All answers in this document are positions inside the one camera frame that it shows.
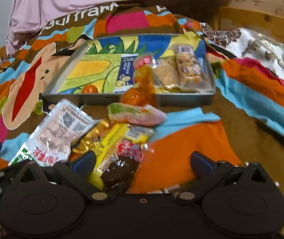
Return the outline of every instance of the orange candy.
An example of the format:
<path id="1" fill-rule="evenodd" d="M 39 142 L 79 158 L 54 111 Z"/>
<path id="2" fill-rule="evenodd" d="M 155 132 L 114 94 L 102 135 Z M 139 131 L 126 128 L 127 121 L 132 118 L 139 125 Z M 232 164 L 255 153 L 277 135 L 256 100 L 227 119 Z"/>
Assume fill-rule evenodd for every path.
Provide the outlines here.
<path id="1" fill-rule="evenodd" d="M 120 103 L 132 106 L 149 104 L 157 107 L 152 69 L 146 65 L 140 66 L 135 70 L 133 78 L 136 88 L 126 91 L 122 95 Z"/>
<path id="2" fill-rule="evenodd" d="M 88 84 L 84 86 L 81 93 L 98 93 L 98 88 L 93 84 Z"/>

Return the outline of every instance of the chocolate snack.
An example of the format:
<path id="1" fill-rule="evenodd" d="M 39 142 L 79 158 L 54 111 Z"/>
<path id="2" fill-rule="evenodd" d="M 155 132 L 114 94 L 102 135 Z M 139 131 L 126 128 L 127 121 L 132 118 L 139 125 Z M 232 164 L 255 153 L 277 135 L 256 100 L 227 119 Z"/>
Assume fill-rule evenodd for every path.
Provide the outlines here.
<path id="1" fill-rule="evenodd" d="M 139 163 L 130 156 L 118 156 L 118 160 L 110 163 L 110 166 L 102 174 L 105 191 L 125 193 L 133 182 Z"/>

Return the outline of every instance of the yellow candy bar wrapper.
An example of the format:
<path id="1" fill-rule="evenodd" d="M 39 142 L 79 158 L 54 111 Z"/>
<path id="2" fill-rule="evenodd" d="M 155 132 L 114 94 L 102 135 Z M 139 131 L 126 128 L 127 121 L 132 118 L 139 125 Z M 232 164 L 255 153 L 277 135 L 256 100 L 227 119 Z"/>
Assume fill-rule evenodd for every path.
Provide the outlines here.
<path id="1" fill-rule="evenodd" d="M 72 148 L 72 152 L 76 154 L 84 154 L 89 150 L 93 150 L 109 132 L 110 128 L 111 123 L 109 119 L 102 119 L 80 139 L 79 145 Z"/>
<path id="2" fill-rule="evenodd" d="M 106 134 L 103 140 L 93 149 L 97 161 L 94 170 L 89 176 L 89 182 L 99 189 L 103 189 L 101 175 L 108 168 L 114 157 L 118 142 L 127 139 L 132 143 L 146 143 L 153 134 L 153 129 L 135 126 L 126 123 L 116 123 Z"/>

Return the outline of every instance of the gray tray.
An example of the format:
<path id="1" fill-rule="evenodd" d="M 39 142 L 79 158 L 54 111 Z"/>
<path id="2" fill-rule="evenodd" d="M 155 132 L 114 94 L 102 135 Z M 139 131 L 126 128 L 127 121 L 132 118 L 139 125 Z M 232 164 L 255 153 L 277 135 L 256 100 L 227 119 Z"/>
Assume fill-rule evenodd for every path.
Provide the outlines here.
<path id="1" fill-rule="evenodd" d="M 85 54 L 87 45 L 80 46 L 66 63 L 60 68 L 57 74 L 49 83 L 44 91 L 44 98 L 52 104 L 58 103 L 63 98 L 68 99 L 75 105 L 108 105 L 112 102 L 118 102 L 121 94 L 114 93 L 99 93 L 99 94 L 57 94 L 59 87 L 65 81 L 69 73 Z M 209 77 L 212 91 L 207 93 L 160 93 L 157 95 L 158 102 L 161 106 L 181 106 L 181 107 L 198 107 L 208 105 L 212 102 L 215 94 L 215 76 L 211 65 L 207 58 L 204 58 L 204 67 L 206 75 Z"/>

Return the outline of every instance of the floral patterned cloth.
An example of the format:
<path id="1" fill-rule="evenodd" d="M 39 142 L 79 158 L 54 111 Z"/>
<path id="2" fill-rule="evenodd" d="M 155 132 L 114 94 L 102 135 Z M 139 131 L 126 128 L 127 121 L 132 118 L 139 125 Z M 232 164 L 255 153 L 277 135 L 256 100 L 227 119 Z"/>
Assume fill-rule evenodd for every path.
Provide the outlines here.
<path id="1" fill-rule="evenodd" d="M 272 73 L 284 80 L 284 44 L 262 33 L 246 28 L 213 31 L 201 24 L 203 33 L 214 44 L 226 49 L 236 57 L 257 59 Z"/>

